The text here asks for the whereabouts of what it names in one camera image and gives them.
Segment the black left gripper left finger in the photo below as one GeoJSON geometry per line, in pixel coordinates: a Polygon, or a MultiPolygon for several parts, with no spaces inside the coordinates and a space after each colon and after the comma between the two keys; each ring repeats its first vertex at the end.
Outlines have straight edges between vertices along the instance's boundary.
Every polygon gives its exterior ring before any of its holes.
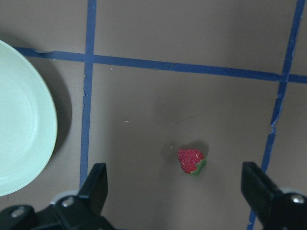
{"type": "Polygon", "coordinates": [[[76,195],[59,199],[53,206],[64,230],[111,230],[113,226],[101,216],[108,193],[105,163],[92,167],[76,195]]]}

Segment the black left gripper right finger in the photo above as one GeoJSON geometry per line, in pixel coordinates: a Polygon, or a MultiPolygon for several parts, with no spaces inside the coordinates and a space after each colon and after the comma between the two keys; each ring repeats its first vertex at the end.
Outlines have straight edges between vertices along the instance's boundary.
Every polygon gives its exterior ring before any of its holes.
{"type": "Polygon", "coordinates": [[[254,162],[244,162],[241,193],[264,230],[305,230],[307,196],[279,188],[254,162]]]}

